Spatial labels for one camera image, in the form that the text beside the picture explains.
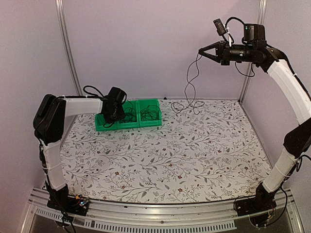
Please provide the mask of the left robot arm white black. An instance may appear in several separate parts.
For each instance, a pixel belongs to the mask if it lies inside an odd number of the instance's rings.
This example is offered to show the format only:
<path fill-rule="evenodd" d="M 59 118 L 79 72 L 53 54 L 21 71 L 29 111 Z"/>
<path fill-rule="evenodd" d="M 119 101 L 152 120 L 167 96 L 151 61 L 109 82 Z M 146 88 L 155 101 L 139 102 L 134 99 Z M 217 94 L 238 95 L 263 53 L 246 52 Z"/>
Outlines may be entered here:
<path fill-rule="evenodd" d="M 86 92 L 84 96 L 54 96 L 46 94 L 33 120 L 34 134 L 39 140 L 41 162 L 46 174 L 49 193 L 67 191 L 60 148 L 65 130 L 65 120 L 84 114 L 99 114 L 107 127 L 123 119 L 123 105 L 127 94 L 112 87 L 107 95 Z"/>

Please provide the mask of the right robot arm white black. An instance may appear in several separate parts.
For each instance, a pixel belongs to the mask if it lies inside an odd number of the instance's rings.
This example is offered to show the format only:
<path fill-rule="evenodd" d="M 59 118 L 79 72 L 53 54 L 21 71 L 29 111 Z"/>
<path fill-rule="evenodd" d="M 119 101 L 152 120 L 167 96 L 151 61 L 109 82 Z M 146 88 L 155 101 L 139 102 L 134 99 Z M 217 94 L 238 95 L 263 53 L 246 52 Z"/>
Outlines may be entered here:
<path fill-rule="evenodd" d="M 291 67 L 287 55 L 267 44 L 265 27 L 261 24 L 243 23 L 241 44 L 236 44 L 229 36 L 200 48 L 198 53 L 223 66 L 230 62 L 248 62 L 260 67 L 278 85 L 295 114 L 298 126 L 286 134 L 279 159 L 256 188 L 257 197 L 252 199 L 253 210 L 261 212 L 270 204 L 269 195 L 281 188 L 311 145 L 311 96 Z"/>

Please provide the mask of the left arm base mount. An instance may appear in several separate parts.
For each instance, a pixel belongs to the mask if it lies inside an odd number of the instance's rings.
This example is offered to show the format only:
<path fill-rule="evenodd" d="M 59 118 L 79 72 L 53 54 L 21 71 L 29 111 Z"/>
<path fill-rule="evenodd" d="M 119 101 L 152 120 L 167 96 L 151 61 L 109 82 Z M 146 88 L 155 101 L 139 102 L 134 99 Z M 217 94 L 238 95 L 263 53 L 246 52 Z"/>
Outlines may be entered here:
<path fill-rule="evenodd" d="M 80 216 L 86 216 L 89 207 L 89 198 L 82 195 L 70 196 L 68 186 L 60 190 L 46 187 L 50 197 L 47 203 L 49 208 Z"/>

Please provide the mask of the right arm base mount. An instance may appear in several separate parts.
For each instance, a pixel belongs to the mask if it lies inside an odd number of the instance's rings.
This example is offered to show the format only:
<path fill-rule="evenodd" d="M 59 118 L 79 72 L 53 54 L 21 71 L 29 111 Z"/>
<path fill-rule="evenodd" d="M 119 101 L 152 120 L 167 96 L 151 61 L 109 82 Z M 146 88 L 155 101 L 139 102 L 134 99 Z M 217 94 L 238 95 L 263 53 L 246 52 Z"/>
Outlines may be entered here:
<path fill-rule="evenodd" d="M 253 198 L 235 200 L 233 204 L 234 210 L 238 216 L 256 214 L 263 211 L 274 210 L 276 202 L 274 200 L 276 191 L 269 193 L 260 183 L 256 188 L 256 193 Z M 257 228 L 266 227 L 272 218 L 272 214 L 261 214 L 250 217 L 250 222 Z"/>

